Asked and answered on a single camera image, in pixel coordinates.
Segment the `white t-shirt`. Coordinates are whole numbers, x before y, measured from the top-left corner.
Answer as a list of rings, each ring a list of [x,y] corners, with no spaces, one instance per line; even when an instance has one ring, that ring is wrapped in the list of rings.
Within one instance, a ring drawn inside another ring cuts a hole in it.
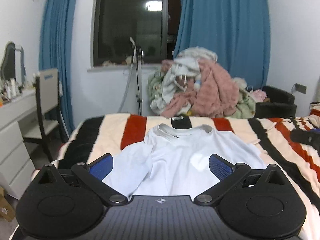
[[[260,151],[232,132],[217,131],[209,125],[175,129],[160,124],[150,129],[142,142],[126,146],[116,155],[112,171],[102,181],[127,198],[195,198],[219,182],[209,169],[212,154],[232,164],[267,167]]]

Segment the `pile of light clothes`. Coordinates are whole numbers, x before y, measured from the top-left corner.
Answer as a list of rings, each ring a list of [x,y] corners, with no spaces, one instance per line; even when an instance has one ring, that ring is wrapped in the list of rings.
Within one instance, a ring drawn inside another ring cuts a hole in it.
[[[218,63],[216,53],[202,47],[188,48],[180,52],[173,60],[164,60],[161,69],[149,76],[148,94],[153,113],[161,115],[176,92],[186,91],[188,78],[193,77],[196,80],[194,88],[200,89],[199,59],[209,59]],[[252,118],[255,115],[256,103],[266,101],[266,93],[260,89],[250,91],[244,79],[231,78],[239,86],[239,100],[236,112],[230,117]],[[193,116],[190,111],[181,115]]]

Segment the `striped fleece blanket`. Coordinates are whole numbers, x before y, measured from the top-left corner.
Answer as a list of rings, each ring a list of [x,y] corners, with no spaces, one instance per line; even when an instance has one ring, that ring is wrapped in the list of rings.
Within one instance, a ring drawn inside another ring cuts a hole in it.
[[[107,114],[83,121],[60,148],[53,162],[57,168],[70,168],[77,162],[91,163],[105,153],[118,154],[126,146],[140,142],[161,123],[174,128],[210,125],[218,131],[234,133],[259,149],[263,161],[278,164],[306,207],[302,239],[319,239],[319,155],[309,145],[293,142],[294,129],[310,131],[319,127],[319,111],[304,118],[234,119],[190,117],[181,123],[160,116]]]

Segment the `white dressing table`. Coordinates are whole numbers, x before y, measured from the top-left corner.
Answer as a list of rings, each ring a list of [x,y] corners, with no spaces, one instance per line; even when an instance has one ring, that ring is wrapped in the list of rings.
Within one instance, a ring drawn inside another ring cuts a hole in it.
[[[36,110],[35,90],[25,90],[1,107],[1,187],[20,199],[28,187],[35,166],[23,142],[18,122]]]

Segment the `pink fluffy blanket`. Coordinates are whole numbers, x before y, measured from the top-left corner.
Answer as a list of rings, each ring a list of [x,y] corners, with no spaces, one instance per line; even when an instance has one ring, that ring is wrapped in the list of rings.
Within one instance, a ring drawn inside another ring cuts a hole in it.
[[[198,63],[200,89],[194,88],[196,80],[193,77],[188,78],[186,91],[176,92],[161,116],[170,118],[190,111],[193,116],[219,118],[236,112],[239,86],[227,70],[209,59],[199,59]]]

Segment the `cardboard box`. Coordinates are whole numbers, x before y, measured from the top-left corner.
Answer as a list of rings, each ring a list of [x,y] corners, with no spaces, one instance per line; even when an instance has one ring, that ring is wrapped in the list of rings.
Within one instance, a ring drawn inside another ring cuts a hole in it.
[[[5,198],[5,191],[0,187],[0,213],[1,217],[12,222],[15,218],[15,210]]]

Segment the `white black chair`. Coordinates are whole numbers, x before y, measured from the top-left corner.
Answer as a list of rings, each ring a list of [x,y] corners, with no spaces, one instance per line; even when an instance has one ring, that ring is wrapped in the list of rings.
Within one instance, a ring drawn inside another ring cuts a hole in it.
[[[50,162],[53,161],[49,141],[55,131],[65,142],[60,111],[60,80],[56,68],[40,71],[35,77],[36,121],[22,130],[25,142],[40,145]]]

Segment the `black framed vanity mirror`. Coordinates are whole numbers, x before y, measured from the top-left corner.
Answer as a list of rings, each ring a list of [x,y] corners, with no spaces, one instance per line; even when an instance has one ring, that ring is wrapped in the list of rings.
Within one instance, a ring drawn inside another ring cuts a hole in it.
[[[16,74],[16,56],[15,53],[20,53],[20,75],[19,81]],[[24,49],[21,45],[16,45],[10,41],[7,43],[4,51],[4,57],[1,62],[1,82],[9,81],[14,78],[20,85],[25,83],[27,74],[24,66]]]

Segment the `right blue curtain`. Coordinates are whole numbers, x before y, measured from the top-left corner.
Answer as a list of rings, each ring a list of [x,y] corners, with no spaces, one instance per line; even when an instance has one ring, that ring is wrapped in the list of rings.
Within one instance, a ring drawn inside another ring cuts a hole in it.
[[[232,77],[253,88],[266,85],[271,34],[267,0],[181,0],[175,52],[203,47],[215,52]]]

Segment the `blue curtain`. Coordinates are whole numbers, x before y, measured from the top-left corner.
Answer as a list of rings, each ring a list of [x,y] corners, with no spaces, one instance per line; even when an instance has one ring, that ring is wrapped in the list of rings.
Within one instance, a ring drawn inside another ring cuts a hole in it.
[[[74,130],[71,101],[71,48],[76,0],[47,0],[40,35],[39,70],[56,68],[62,85],[61,114]]]
[[[215,52],[232,77],[253,88],[266,85],[271,34],[267,0],[181,0],[175,52],[203,47]]]

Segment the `left blue curtain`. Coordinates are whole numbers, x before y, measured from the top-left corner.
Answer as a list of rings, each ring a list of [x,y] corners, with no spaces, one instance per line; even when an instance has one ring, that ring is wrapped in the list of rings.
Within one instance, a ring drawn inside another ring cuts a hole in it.
[[[39,70],[56,68],[62,85],[61,114],[74,130],[71,101],[71,48],[76,0],[47,0],[40,35]]]

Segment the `dark window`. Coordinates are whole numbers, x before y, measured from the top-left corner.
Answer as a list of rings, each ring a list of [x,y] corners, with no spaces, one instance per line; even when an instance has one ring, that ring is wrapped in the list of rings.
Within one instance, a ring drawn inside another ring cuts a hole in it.
[[[141,47],[145,63],[172,59],[181,0],[96,0],[93,65],[123,64]]]

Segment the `wall power socket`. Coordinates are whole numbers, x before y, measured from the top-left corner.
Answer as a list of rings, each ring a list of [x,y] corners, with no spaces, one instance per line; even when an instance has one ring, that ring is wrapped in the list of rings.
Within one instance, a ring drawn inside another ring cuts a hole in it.
[[[297,91],[299,93],[306,94],[307,87],[305,85],[295,83],[294,89],[295,89],[295,91]]]

